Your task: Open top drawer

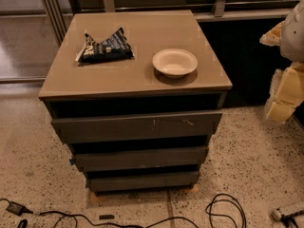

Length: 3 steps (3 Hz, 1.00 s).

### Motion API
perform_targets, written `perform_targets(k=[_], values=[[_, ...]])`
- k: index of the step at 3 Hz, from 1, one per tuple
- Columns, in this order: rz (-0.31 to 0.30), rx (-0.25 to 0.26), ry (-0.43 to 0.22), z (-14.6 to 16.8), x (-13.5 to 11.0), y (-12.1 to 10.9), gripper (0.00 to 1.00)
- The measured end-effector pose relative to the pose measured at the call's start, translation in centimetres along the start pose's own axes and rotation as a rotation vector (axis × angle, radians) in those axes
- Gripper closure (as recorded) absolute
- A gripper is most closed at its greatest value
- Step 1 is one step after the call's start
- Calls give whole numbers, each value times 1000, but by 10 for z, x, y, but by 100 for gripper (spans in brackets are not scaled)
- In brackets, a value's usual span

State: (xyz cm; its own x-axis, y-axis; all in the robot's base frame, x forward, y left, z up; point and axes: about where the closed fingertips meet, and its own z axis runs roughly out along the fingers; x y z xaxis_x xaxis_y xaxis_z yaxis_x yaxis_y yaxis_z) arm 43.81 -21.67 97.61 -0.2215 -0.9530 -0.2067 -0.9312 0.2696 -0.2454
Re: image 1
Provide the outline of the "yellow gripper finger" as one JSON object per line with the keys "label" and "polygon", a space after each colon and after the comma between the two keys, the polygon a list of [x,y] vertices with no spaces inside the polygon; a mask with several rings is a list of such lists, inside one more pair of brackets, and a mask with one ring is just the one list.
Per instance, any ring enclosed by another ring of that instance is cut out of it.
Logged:
{"label": "yellow gripper finger", "polygon": [[286,122],[304,102],[304,64],[292,62],[284,70],[277,69],[269,93],[265,117],[274,122]]}
{"label": "yellow gripper finger", "polygon": [[259,42],[268,47],[274,47],[280,45],[280,37],[281,37],[281,31],[282,27],[284,25],[284,22],[280,22],[277,25],[275,25],[272,29],[267,31],[265,34],[263,34]]}

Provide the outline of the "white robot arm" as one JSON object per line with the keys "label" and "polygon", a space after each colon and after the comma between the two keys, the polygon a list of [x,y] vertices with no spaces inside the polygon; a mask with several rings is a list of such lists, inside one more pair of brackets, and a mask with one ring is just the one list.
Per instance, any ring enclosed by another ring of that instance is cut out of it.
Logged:
{"label": "white robot arm", "polygon": [[281,56],[292,62],[286,69],[275,71],[264,108],[266,119],[283,124],[304,102],[304,0],[284,21],[263,34],[259,42],[279,46]]}

